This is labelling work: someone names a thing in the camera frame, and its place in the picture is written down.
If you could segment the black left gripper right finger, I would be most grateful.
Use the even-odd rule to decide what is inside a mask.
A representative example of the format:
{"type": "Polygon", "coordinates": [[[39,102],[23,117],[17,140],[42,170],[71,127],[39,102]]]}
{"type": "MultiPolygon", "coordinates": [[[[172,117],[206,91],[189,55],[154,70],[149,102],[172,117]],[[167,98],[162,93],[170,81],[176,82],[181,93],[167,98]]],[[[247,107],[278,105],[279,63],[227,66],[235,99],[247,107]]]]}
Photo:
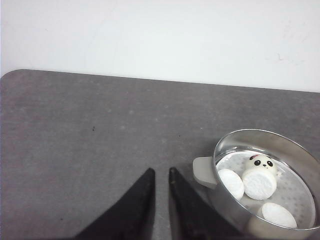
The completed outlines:
{"type": "Polygon", "coordinates": [[[175,168],[169,169],[169,218],[173,240],[244,240],[245,235],[210,207],[175,168]]]}

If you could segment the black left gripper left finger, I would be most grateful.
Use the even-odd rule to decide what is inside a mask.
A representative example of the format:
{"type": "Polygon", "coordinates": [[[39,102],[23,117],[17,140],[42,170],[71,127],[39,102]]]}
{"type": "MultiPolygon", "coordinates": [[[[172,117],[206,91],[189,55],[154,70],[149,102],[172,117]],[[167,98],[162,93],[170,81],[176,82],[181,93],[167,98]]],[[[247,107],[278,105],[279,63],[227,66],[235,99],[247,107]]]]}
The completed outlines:
{"type": "Polygon", "coordinates": [[[156,210],[156,173],[148,168],[107,211],[75,240],[150,240],[156,210]]]}

